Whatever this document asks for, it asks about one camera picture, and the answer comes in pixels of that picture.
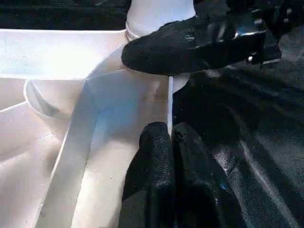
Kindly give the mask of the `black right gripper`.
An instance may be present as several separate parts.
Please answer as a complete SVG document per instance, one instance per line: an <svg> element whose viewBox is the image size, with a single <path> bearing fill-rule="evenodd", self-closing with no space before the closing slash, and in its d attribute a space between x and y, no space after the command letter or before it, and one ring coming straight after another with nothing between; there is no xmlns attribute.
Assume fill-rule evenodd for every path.
<svg viewBox="0 0 304 228"><path fill-rule="evenodd" d="M302 0L228 0L230 10L196 25L199 65L280 60L280 38L304 23Z"/></svg>

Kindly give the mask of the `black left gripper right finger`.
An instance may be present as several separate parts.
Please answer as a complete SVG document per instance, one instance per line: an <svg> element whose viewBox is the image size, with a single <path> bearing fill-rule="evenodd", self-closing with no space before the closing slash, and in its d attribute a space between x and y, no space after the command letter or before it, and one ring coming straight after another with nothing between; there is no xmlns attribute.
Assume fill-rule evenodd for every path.
<svg viewBox="0 0 304 228"><path fill-rule="evenodd" d="M186 123L173 128L180 228L245 228L228 178L198 133Z"/></svg>

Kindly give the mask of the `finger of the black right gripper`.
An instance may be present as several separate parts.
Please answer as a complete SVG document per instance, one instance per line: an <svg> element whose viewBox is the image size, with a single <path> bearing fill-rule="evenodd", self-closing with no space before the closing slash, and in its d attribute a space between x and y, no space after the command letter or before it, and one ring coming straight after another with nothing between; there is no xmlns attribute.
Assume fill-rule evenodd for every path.
<svg viewBox="0 0 304 228"><path fill-rule="evenodd" d="M246 60L263 49L263 32L251 18L211 22L192 17L174 21L129 42L121 59L129 69L172 76L218 69Z"/></svg>

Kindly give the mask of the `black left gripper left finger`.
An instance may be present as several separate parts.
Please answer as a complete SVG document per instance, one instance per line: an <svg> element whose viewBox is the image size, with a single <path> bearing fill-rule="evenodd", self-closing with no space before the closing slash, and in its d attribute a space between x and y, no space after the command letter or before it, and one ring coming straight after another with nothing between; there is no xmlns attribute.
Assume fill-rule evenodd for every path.
<svg viewBox="0 0 304 228"><path fill-rule="evenodd" d="M167 125L144 127L124 181L120 228L175 226L175 170Z"/></svg>

